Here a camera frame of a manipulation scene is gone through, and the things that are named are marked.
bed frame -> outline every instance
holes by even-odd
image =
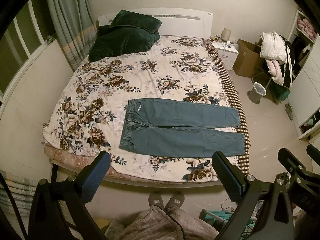
[[[213,14],[182,8],[141,8],[132,12],[150,15],[162,21],[160,35],[186,36],[208,39],[211,36]],[[99,26],[109,25],[116,13],[98,17]]]

nightstand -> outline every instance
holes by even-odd
[[[235,47],[232,46],[231,48],[228,48],[224,46],[224,43],[221,42],[211,42],[211,44],[215,49],[217,49],[224,65],[226,66],[226,69],[231,71],[239,52]]]

slipper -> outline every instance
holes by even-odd
[[[288,103],[285,104],[284,106],[285,106],[285,108],[288,108],[288,109],[290,109],[290,111],[292,111],[292,107]]]
[[[287,112],[289,119],[292,121],[293,120],[293,113],[290,110],[290,108],[286,108],[285,111]]]
[[[158,206],[158,207],[164,207],[163,206],[163,200],[162,200],[162,197],[160,195],[160,193],[158,192],[154,192],[154,193],[151,193],[149,195],[149,206]]]
[[[184,195],[181,192],[176,192],[172,195],[168,203],[165,205],[164,209],[170,206],[176,206],[180,208],[184,202]]]

floral bedspread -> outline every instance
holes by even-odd
[[[175,182],[217,180],[210,158],[167,158],[119,149],[127,102],[135,98],[230,106],[203,40],[162,36],[149,52],[84,60],[44,124],[43,136],[53,147],[75,155],[95,157],[107,151],[112,167],[122,174]],[[237,157],[228,159],[238,164]]]

window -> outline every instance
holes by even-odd
[[[46,0],[29,0],[0,40],[0,106],[55,33]]]

